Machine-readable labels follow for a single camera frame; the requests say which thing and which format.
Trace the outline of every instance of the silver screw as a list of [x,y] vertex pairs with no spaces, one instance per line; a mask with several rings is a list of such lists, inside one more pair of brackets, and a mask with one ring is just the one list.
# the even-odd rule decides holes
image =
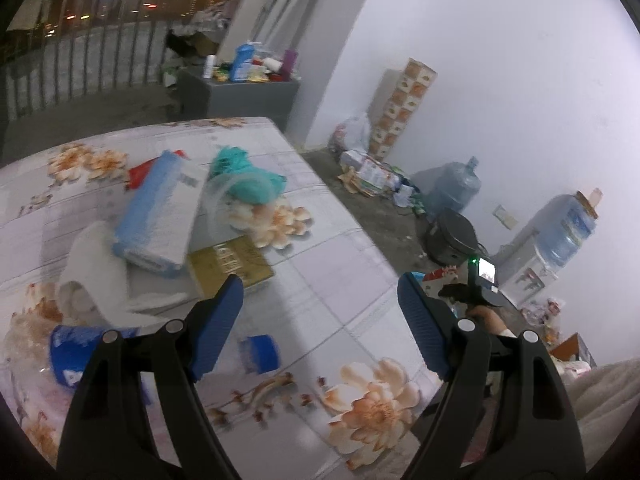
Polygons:
[[530,343],[537,343],[538,342],[538,334],[533,332],[533,330],[525,330],[522,333],[522,336],[525,339],[525,341],[529,341]]
[[476,324],[470,319],[461,319],[458,322],[458,328],[462,332],[473,332],[476,329]]
[[164,328],[169,334],[175,334],[180,332],[184,328],[184,323],[179,319],[172,319],[169,323],[167,323]]
[[102,340],[105,343],[113,343],[114,341],[116,341],[116,339],[118,338],[118,332],[116,332],[115,330],[109,330],[108,332],[105,332],[104,334],[102,334]]

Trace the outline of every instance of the teal cloth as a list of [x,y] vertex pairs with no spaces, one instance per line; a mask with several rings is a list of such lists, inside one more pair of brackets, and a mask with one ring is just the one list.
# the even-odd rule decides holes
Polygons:
[[229,195],[248,204],[267,204],[276,200],[284,192],[287,178],[272,171],[256,168],[246,155],[246,151],[237,146],[225,146],[211,161],[209,179],[220,174],[233,176],[241,173],[253,173],[264,179],[257,178],[238,182],[229,189]]

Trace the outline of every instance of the empty water bottle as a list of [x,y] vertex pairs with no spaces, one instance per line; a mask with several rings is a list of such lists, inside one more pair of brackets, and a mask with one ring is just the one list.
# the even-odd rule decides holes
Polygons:
[[431,221],[445,209],[460,213],[480,191],[480,179],[474,173],[478,160],[472,156],[469,162],[451,162],[438,177],[430,192],[424,197],[424,211]]
[[539,228],[536,246],[540,256],[556,269],[564,267],[591,236],[597,218],[584,195],[567,195],[556,213]]

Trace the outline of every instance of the floral tablecloth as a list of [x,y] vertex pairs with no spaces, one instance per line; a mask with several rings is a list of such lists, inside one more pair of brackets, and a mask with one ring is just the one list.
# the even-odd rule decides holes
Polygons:
[[[163,150],[184,150],[206,165],[221,147],[239,146],[255,166],[287,177],[284,196],[310,212],[309,232],[284,250],[262,250],[275,275],[246,295],[228,344],[214,371],[197,384],[198,393],[245,480],[399,478],[417,445],[407,429],[437,390],[437,377],[425,366],[400,311],[397,275],[273,123],[251,118],[240,128],[209,120],[158,124],[81,142],[127,153],[128,167]],[[32,294],[42,290],[43,297],[51,296],[52,285],[42,284],[56,282],[76,235],[97,220],[116,225],[133,194],[121,180],[88,174],[51,186],[47,167],[59,151],[0,170],[2,337],[14,312],[25,302],[38,303],[39,298],[26,297],[29,285],[39,284],[29,289]],[[201,212],[190,249],[237,236],[225,224],[212,232]],[[162,280],[140,271],[131,286],[191,294],[189,302],[164,316],[184,316],[197,299],[188,276]],[[235,342],[252,333],[273,337],[280,370],[256,376],[238,368]],[[54,459],[61,428],[47,431],[60,421],[40,404],[57,401],[15,384],[7,364],[3,372],[0,388],[7,403],[32,441]],[[58,408],[63,419],[65,408]],[[175,462],[166,435],[156,435],[156,441],[164,458]]]

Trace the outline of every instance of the electrical socket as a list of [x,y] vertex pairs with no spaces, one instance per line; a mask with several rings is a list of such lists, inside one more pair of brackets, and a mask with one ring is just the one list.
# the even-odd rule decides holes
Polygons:
[[514,227],[516,227],[516,225],[518,225],[518,221],[510,213],[508,213],[507,210],[503,208],[501,205],[495,208],[494,216],[509,231],[511,231]]

